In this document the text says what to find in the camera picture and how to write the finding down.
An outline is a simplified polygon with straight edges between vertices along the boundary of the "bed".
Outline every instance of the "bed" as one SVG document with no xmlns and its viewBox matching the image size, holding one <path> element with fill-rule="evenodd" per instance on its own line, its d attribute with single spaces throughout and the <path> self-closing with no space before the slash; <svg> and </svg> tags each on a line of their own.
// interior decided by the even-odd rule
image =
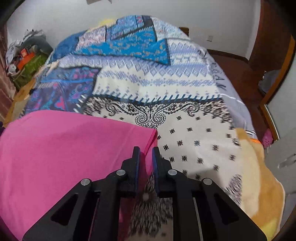
<svg viewBox="0 0 296 241">
<path fill-rule="evenodd" d="M 35 80 L 21 116 L 60 110 L 157 129 L 157 145 L 174 169 L 213 179 L 250 217 L 257 215 L 260 228 L 269 224 L 262 221 L 272 209 L 260 209 L 268 196 L 262 197 L 262 183 L 275 178 L 264 168 L 262 145 L 250 141 L 256 133 L 248 109 L 207 50 L 179 28 L 130 15 L 73 34 Z M 252 189 L 254 177 L 261 179 Z M 172 240 L 172 201 L 157 198 L 153 183 L 150 176 L 137 198 L 129 240 Z M 265 229 L 273 236 L 284 194 L 276 181 L 267 185 L 270 193 L 280 203 L 272 228 Z"/>
</svg>

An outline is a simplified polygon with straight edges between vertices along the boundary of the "yellow blanket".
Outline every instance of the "yellow blanket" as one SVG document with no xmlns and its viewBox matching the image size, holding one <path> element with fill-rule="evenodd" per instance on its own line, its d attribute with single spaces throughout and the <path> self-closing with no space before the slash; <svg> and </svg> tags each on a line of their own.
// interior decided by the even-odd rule
<svg viewBox="0 0 296 241">
<path fill-rule="evenodd" d="M 262 144 L 250 139 L 242 128 L 236 128 L 236 131 L 244 162 L 241 208 L 260 227 L 269 241 L 279 231 L 285 192 L 281 183 L 265 166 Z"/>
</svg>

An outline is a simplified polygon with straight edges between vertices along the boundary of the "patchwork bedspread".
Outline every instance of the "patchwork bedspread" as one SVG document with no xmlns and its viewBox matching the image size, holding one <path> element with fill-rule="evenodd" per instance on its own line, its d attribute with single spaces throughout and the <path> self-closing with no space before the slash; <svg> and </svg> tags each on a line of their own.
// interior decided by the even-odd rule
<svg viewBox="0 0 296 241">
<path fill-rule="evenodd" d="M 174 169 L 213 179 L 240 205 L 240 143 L 206 54 L 157 18 L 123 17 L 62 41 L 36 77 L 24 114 L 72 111 L 155 128 Z M 156 197 L 150 177 L 137 197 L 129 239 L 172 240 L 172 217 L 171 200 Z"/>
</svg>

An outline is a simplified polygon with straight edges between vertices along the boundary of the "pink cloth corner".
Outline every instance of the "pink cloth corner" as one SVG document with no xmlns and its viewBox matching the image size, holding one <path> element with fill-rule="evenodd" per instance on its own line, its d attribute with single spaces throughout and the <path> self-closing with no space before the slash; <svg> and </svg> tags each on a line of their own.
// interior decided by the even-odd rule
<svg viewBox="0 0 296 241">
<path fill-rule="evenodd" d="M 140 188 L 152 172 L 156 130 L 71 112 L 42 110 L 0 137 L 0 216 L 21 240 L 83 178 L 105 178 L 139 146 Z"/>
</svg>

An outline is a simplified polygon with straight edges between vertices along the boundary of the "triangular cutout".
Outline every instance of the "triangular cutout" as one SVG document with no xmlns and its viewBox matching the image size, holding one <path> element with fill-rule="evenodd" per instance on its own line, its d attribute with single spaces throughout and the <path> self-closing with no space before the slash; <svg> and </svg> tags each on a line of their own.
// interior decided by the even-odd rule
<svg viewBox="0 0 296 241">
<path fill-rule="evenodd" d="M 74 194 L 61 206 L 60 209 L 58 209 L 52 215 L 51 220 L 63 226 L 67 226 L 77 200 L 78 200 L 78 194 Z"/>
<path fill-rule="evenodd" d="M 214 198 L 223 224 L 228 225 L 239 220 L 238 215 L 228 206 L 228 204 L 220 197 L 219 194 L 214 194 Z"/>
</svg>

